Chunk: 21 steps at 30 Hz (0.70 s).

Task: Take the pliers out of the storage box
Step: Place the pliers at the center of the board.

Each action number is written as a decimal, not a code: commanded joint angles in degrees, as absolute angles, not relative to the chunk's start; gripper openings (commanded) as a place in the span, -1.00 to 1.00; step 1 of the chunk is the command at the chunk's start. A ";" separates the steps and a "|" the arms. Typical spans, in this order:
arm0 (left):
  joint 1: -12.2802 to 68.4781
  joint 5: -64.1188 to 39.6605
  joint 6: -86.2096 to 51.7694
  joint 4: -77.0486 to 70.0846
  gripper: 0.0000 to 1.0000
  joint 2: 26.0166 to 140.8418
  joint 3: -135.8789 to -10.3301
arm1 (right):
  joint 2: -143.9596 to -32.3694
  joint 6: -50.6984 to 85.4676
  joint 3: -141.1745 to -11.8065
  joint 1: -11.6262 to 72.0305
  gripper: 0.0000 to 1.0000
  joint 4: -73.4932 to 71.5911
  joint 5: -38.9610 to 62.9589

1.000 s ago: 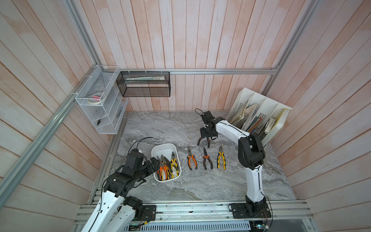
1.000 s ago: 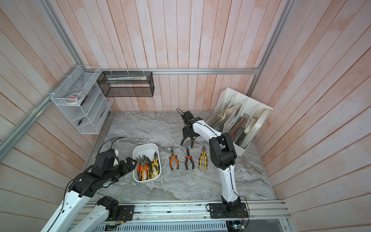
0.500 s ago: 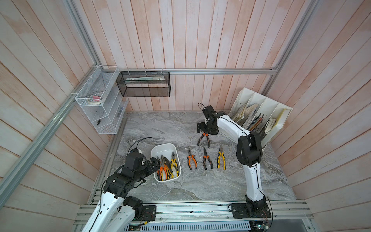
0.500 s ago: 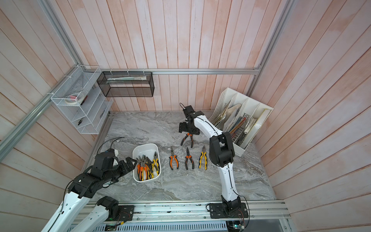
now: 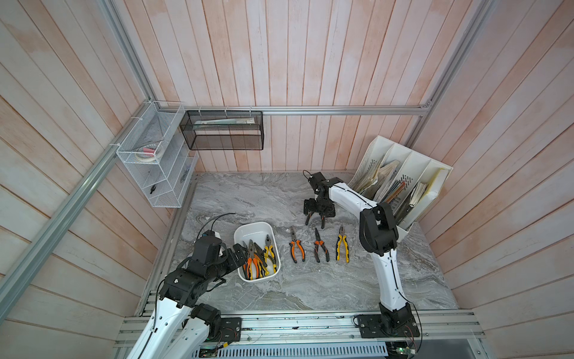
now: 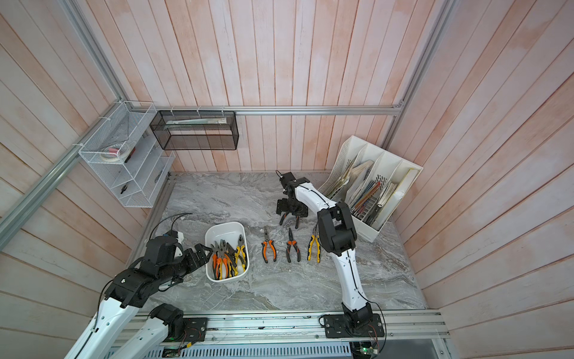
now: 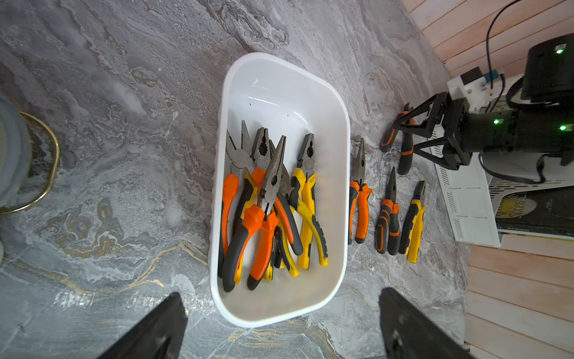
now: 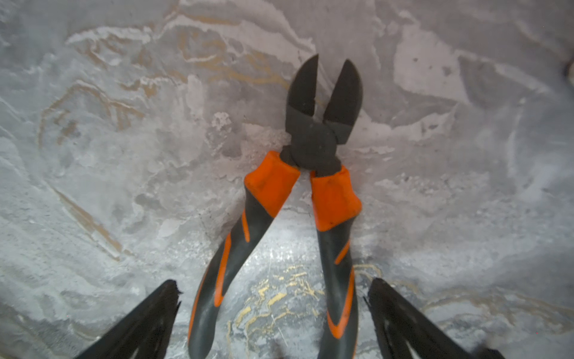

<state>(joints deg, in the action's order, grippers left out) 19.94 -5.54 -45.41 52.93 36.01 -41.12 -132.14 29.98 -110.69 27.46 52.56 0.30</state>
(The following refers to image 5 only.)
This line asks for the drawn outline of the white plastic storage box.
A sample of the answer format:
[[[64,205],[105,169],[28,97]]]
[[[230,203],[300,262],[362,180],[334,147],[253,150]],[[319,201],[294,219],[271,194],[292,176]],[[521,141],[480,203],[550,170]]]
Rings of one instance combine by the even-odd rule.
[[[277,256],[278,271],[275,274],[273,273],[271,262],[270,261],[266,262],[265,257],[264,257],[264,254],[265,254],[265,238],[267,235],[270,236],[270,238],[273,242],[274,251],[275,251],[275,254]],[[265,266],[265,274],[260,279],[248,281],[245,279],[244,272],[243,272],[244,266],[242,266],[242,267],[240,267],[240,269],[238,269],[239,278],[241,278],[243,281],[248,282],[250,284],[260,284],[264,281],[269,281],[270,279],[275,278],[280,271],[281,261],[280,261],[279,251],[277,248],[277,243],[276,243],[276,240],[274,237],[274,232],[273,232],[272,226],[270,226],[270,224],[268,224],[267,222],[260,221],[260,222],[255,222],[255,223],[251,223],[251,224],[242,225],[234,233],[234,243],[235,244],[240,244],[240,245],[243,245],[246,248],[248,248],[249,241],[251,241],[251,240],[254,241],[255,246],[257,248],[257,251],[258,251],[258,254],[259,254],[259,256],[260,256],[260,258],[261,258],[261,260]]]

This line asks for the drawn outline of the yellow black pliers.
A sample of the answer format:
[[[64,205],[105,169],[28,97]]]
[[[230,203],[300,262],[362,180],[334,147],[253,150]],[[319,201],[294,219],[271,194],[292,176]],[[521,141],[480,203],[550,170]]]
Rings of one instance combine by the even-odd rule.
[[[339,234],[336,243],[336,260],[339,261],[341,259],[344,259],[346,263],[350,262],[348,240],[345,233],[345,228],[343,226],[339,228]]]

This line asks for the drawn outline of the orange black pliers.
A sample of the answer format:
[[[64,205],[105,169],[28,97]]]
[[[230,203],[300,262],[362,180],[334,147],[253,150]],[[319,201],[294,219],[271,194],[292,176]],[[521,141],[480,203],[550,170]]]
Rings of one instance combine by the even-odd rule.
[[[317,228],[314,229],[315,231],[315,242],[314,242],[314,256],[315,256],[315,261],[317,263],[320,263],[320,257],[319,257],[319,249],[321,248],[324,251],[325,254],[325,260],[327,262],[330,261],[330,254],[329,251],[327,250],[327,247],[324,243],[324,241],[321,239],[320,233],[318,231]]]

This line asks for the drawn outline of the orange grey long-nose pliers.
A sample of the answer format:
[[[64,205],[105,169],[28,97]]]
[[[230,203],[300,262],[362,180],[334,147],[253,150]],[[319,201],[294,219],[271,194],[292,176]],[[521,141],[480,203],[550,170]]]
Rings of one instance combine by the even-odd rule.
[[[303,249],[301,241],[299,239],[297,239],[294,227],[290,228],[290,233],[291,233],[291,242],[289,245],[291,248],[291,258],[292,258],[293,262],[297,263],[297,256],[296,256],[297,250],[300,251],[301,261],[305,262],[306,261],[306,253],[305,253],[305,250]]]

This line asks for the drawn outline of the dark orange-tipped pliers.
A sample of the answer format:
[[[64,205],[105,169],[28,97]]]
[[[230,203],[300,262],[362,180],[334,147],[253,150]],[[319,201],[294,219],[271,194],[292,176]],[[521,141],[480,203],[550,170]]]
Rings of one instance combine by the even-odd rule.
[[[319,227],[321,229],[325,228],[325,222],[326,219],[323,215],[319,215],[317,213],[311,212],[310,214],[308,214],[306,216],[306,221],[305,221],[305,225],[306,226],[316,226]]]

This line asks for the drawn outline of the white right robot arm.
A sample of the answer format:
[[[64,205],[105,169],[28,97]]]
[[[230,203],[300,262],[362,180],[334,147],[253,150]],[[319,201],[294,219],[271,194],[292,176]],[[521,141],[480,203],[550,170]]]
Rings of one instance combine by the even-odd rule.
[[[359,220],[358,238],[374,263],[381,311],[357,316],[361,338],[421,338],[422,322],[414,303],[406,299],[399,276],[399,229],[391,206],[363,197],[337,177],[327,179],[320,172],[308,171],[303,176],[314,193],[314,197],[303,202],[304,215],[317,213],[322,219],[333,218],[336,206],[340,206]]]

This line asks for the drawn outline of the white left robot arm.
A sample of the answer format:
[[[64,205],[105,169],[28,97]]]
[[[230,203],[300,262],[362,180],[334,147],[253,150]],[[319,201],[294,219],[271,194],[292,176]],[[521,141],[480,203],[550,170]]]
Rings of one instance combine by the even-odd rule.
[[[129,358],[189,358],[221,323],[221,311],[197,302],[213,282],[245,265],[248,248],[228,248],[212,230],[194,244],[194,252],[159,286],[154,311]]]

